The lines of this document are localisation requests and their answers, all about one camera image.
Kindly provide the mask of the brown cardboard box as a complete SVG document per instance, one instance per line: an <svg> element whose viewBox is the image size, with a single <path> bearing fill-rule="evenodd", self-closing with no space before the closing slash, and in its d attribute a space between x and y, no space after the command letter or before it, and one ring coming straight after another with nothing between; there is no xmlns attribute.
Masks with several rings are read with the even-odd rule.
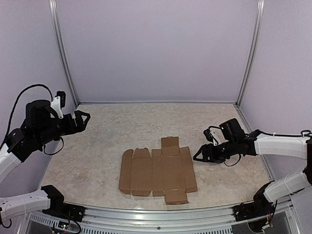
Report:
<svg viewBox="0 0 312 234"><path fill-rule="evenodd" d="M126 150L118 188L132 196L162 196L167 205L187 204L187 194L198 190L190 148L168 136L161 138L159 149Z"/></svg>

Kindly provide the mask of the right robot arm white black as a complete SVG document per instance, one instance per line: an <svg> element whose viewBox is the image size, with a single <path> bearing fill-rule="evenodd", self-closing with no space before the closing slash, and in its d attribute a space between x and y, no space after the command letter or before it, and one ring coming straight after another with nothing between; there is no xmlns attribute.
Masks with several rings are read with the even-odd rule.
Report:
<svg viewBox="0 0 312 234"><path fill-rule="evenodd" d="M239 156L285 156L306 161L305 168L274 182L263 185L253 196L249 211L260 216L280 198L295 194L312 185L312 135L303 131L300 135L268 134L255 130L249 134L224 135L225 142L218 143L210 136L212 143L202 145L193 156L195 161L225 163L234 155Z"/></svg>

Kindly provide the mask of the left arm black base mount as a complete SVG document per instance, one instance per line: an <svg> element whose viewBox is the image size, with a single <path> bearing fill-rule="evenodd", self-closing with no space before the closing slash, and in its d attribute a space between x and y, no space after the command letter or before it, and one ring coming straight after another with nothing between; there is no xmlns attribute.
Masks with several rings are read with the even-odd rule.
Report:
<svg viewBox="0 0 312 234"><path fill-rule="evenodd" d="M82 222L86 208L79 205L63 203L59 211L53 211L51 209L42 210L44 214L51 215L53 217L68 219L70 221Z"/></svg>

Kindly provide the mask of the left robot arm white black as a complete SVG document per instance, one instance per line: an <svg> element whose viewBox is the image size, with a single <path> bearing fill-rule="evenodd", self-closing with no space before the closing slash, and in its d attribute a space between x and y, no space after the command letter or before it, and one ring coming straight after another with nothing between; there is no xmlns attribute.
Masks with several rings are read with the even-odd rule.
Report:
<svg viewBox="0 0 312 234"><path fill-rule="evenodd" d="M64 115L58 97L53 101L35 100L28 103L21 127L9 133L0 149L1 181L33 152L43 152L46 144L62 140L63 136L83 132L90 118L90 114L83 111ZM68 213L68 205L58 189L47 185L32 193L1 198L0 221L4 223L38 210L52 211L62 217Z"/></svg>

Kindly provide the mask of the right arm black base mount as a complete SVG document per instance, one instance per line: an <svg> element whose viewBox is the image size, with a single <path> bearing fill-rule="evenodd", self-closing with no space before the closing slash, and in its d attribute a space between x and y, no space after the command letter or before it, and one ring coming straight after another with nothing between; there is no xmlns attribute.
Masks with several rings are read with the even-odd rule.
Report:
<svg viewBox="0 0 312 234"><path fill-rule="evenodd" d="M258 202L241 203L233 207L236 222L269 215L274 210L275 206L273 204L269 203L263 206Z"/></svg>

